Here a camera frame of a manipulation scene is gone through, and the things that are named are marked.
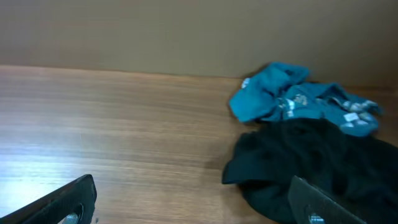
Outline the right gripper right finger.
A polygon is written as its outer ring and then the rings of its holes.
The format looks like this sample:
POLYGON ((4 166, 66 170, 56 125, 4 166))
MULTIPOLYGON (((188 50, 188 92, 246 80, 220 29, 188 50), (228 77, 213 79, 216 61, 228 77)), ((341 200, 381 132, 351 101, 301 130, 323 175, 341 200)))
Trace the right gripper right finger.
POLYGON ((297 176, 292 178, 288 200, 298 224, 366 223, 318 187, 297 176))

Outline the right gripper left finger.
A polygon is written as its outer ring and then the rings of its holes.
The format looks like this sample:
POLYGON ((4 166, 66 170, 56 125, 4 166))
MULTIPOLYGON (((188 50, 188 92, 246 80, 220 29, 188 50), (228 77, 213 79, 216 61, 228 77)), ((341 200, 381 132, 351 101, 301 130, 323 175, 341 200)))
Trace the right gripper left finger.
POLYGON ((97 191, 91 174, 85 174, 40 199, 1 218, 2 224, 90 224, 97 191))

